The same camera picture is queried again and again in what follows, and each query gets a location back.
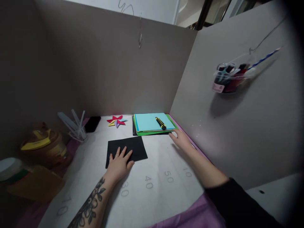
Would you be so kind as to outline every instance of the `white desk surface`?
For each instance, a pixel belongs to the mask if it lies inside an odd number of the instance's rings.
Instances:
[[[39,228],[66,228],[106,172],[108,141],[134,137],[132,116],[126,125],[108,127],[101,117],[88,141],[77,149]],[[204,192],[193,170],[182,159],[169,135],[143,136],[148,159],[136,161],[108,201],[103,227],[147,227],[187,210]]]

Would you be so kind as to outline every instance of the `light blue paper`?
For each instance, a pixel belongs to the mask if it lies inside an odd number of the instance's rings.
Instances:
[[[137,131],[162,130],[155,117],[158,117],[165,124],[167,130],[175,128],[165,113],[147,113],[135,114]]]

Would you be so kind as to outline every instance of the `tattoo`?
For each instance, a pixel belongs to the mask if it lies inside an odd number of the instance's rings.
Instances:
[[[76,216],[71,221],[68,228],[84,227],[86,224],[85,219],[89,219],[88,222],[89,224],[91,224],[92,220],[96,218],[96,212],[93,211],[93,209],[97,207],[98,201],[102,201],[101,194],[105,191],[105,188],[101,188],[101,186],[104,182],[105,179],[102,177],[101,180],[95,186],[92,193],[89,195],[88,199],[77,212]]]

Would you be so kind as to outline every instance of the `colored paper stack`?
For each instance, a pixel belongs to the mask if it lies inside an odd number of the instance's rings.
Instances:
[[[162,130],[157,123],[155,117],[161,119],[165,124],[166,130]],[[168,134],[172,129],[177,129],[177,126],[172,121],[168,114],[164,113],[147,113],[135,114],[133,116],[133,135],[145,136],[153,134]]]

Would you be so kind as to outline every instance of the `smartphone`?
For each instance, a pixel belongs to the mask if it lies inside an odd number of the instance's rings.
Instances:
[[[90,117],[89,121],[85,125],[85,132],[94,132],[99,124],[101,117]]]

